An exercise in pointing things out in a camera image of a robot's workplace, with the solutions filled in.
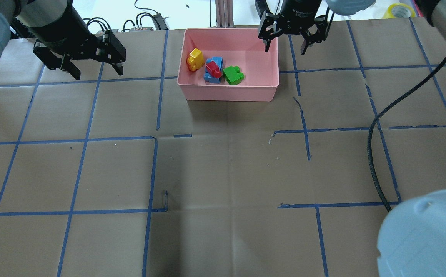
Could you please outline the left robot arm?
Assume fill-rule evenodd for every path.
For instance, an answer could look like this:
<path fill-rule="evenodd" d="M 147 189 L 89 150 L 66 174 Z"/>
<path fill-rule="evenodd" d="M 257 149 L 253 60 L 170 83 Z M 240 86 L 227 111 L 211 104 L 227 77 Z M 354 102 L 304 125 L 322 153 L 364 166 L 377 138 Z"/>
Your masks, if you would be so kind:
<path fill-rule="evenodd" d="M 61 70 L 79 80 L 81 71 L 73 61 L 95 60 L 123 75 L 125 46 L 111 29 L 101 36 L 91 33 L 72 0 L 0 0 L 0 58 L 14 20 L 36 37 L 33 53 L 48 69 Z"/>

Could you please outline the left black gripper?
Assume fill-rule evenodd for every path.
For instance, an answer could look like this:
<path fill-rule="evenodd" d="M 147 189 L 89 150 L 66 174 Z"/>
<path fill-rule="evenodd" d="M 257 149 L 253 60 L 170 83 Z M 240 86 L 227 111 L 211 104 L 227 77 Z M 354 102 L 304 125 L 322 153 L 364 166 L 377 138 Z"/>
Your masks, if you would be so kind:
<path fill-rule="evenodd" d="M 52 43 L 35 41 L 33 53 L 50 70 L 61 70 L 80 80 L 81 71 L 73 61 L 95 60 L 112 66 L 119 76 L 123 76 L 123 63 L 126 61 L 126 48 L 112 30 L 102 35 L 88 33 L 75 42 Z"/>

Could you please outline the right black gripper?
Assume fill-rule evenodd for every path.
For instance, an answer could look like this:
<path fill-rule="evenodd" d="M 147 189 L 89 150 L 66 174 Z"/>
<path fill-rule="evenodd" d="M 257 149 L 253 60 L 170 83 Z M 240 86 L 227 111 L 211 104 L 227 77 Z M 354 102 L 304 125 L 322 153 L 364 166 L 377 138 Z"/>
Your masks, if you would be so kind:
<path fill-rule="evenodd" d="M 282 14 L 273 14 L 271 11 L 262 16 L 258 27 L 258 38 L 265 44 L 265 52 L 268 53 L 271 41 L 281 35 L 301 35 L 303 37 L 300 48 L 301 55 L 315 43 L 327 40 L 332 20 L 329 19 L 329 11 L 325 15 L 309 15 L 306 18 L 297 17 L 292 12 L 288 17 Z"/>

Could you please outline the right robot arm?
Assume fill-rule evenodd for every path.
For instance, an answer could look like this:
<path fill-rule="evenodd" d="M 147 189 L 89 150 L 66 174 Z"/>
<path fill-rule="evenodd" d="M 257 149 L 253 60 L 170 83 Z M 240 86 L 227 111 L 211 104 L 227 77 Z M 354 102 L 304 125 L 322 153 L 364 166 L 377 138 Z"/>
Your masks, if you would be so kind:
<path fill-rule="evenodd" d="M 446 43 L 423 18 L 339 21 L 330 38 L 283 74 L 270 142 L 257 135 L 240 168 L 251 209 L 234 212 L 236 276 L 377 277 L 376 237 L 387 212 L 369 171 L 374 117 L 426 77 Z M 390 109 L 372 138 L 387 200 L 446 189 L 446 66 Z"/>

